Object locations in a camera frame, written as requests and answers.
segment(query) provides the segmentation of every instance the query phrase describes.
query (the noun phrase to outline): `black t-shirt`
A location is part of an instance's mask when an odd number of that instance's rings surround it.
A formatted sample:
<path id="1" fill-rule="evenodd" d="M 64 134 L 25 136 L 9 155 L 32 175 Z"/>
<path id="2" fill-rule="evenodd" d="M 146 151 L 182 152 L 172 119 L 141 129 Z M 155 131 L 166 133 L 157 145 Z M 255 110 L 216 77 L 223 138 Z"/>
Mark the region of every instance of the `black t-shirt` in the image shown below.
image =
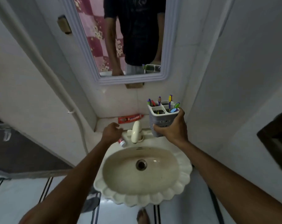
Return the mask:
<path id="1" fill-rule="evenodd" d="M 154 60 L 159 42 L 157 14 L 166 0 L 104 0 L 104 18 L 119 18 L 125 62 L 134 66 Z"/>

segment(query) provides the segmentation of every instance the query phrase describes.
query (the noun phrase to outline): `bare foot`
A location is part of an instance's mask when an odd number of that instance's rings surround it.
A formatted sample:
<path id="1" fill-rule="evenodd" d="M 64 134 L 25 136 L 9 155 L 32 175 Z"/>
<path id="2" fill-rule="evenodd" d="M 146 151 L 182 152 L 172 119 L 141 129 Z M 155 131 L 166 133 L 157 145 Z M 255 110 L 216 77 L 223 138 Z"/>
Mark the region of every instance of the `bare foot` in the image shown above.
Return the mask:
<path id="1" fill-rule="evenodd" d="M 137 222 L 138 224 L 150 224 L 149 217 L 145 208 L 140 209 L 137 214 Z"/>

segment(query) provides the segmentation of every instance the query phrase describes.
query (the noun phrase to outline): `mirror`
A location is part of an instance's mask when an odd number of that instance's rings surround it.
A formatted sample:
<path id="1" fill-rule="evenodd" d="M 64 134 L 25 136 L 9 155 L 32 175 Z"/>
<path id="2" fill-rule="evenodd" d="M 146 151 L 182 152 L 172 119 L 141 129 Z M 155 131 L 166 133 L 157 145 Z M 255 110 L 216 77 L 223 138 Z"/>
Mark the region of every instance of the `mirror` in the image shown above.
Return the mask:
<path id="1" fill-rule="evenodd" d="M 159 73 L 166 0 L 74 0 L 101 77 Z"/>

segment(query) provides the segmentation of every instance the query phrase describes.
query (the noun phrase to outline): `faucet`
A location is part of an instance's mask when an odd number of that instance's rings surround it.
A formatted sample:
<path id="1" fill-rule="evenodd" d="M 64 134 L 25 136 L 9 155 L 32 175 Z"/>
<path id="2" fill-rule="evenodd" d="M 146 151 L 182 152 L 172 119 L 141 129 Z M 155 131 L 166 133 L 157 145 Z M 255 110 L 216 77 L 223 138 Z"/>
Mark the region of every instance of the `faucet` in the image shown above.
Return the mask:
<path id="1" fill-rule="evenodd" d="M 132 143 L 136 144 L 137 142 L 143 141 L 142 128 L 139 121 L 135 121 L 132 130 L 128 130 L 128 133 L 131 133 Z"/>

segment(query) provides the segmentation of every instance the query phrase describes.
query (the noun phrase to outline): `toothpaste tube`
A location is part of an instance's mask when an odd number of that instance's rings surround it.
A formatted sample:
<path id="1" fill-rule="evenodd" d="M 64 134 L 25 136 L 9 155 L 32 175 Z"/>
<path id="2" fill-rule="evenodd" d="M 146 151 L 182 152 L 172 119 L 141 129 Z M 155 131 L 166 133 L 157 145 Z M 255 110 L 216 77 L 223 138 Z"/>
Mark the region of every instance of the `toothpaste tube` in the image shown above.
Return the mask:
<path id="1" fill-rule="evenodd" d="M 134 122 L 134 121 L 141 119 L 142 117 L 143 117 L 143 115 L 140 115 L 140 114 L 135 114 L 135 115 L 132 115 L 132 116 L 118 117 L 118 124 Z"/>

